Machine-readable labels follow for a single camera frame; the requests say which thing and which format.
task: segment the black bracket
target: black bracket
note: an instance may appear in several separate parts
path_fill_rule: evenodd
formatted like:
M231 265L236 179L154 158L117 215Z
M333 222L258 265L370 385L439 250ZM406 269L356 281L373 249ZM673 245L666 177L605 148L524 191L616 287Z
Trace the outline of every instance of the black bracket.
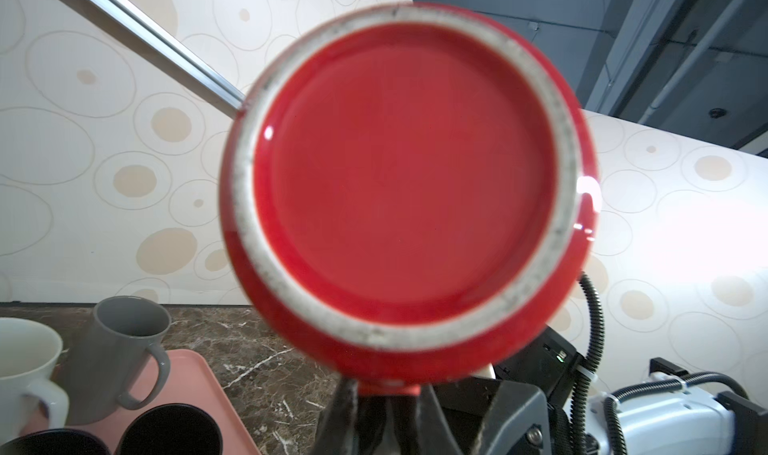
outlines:
M488 383L491 391L483 395ZM437 386L438 395L425 385L417 397L358 397L357 382L342 378L321 416L310 455L370 455L380 447L402 455L466 455L443 408L451 410L446 404L451 404L452 393L465 393L469 400L478 389L481 398L476 408L482 407L484 413L475 415L481 422L467 453L506 455L515 448L514 453L522 449L522 453L551 455L544 393L527 383L479 378Z

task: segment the black cable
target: black cable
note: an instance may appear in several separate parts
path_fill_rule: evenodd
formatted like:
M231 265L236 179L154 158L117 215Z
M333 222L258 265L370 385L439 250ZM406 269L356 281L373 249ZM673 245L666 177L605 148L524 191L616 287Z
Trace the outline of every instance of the black cable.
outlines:
M589 346L587 356L582 360L581 366L592 373L596 373L600 366L600 359L603 357L605 342L603 310L600 307L600 296L587 274L582 273L578 282L581 285L581 290L584 291L589 307ZM581 371L576 372L576 383L571 397L571 445L575 455L585 455L587 452L584 431L586 429L587 397L590 383L589 377Z
M723 383L733 390L736 395L749 399L744 388L733 378L724 375L723 373L689 373L683 375L680 379L682 379L688 387L700 385L701 383ZM677 378L670 378L669 380L640 383L638 385L620 388L611 393L613 396L606 398L605 402L603 402L603 411L605 413L605 421L608 425L608 442L613 454L627 455L627 442L624 439L624 432L621 430L621 423L619 422L618 417L618 405L620 402L642 397L644 395L677 391L683 388L683 384L680 383Z

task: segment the screw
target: screw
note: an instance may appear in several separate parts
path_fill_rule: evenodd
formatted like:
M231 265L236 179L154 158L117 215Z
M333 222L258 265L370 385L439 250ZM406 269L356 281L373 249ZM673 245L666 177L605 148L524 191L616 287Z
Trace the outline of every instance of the screw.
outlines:
M544 441L544 436L538 427L532 427L527 432L525 432L525 440L527 440L531 445L539 447Z

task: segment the black mug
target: black mug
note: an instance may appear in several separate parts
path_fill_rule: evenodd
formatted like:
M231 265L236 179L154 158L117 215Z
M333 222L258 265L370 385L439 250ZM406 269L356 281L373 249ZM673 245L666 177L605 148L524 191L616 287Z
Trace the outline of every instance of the black mug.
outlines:
M184 403L142 413L123 434L115 455L221 455L224 444L210 415Z
M0 455L110 455L104 442L95 435L70 428L30 433L2 447Z

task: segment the wall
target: wall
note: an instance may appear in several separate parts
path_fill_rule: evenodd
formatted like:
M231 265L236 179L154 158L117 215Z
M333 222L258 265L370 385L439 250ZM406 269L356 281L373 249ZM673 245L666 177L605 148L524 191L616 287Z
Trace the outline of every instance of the wall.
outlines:
M585 268L607 333L593 390L638 383L665 357L728 373L768 406L768 160L585 114L603 192ZM578 287L550 325L584 353Z
M395 0L131 0L237 87ZM0 0L0 302L246 303L221 242L231 121L57 0Z

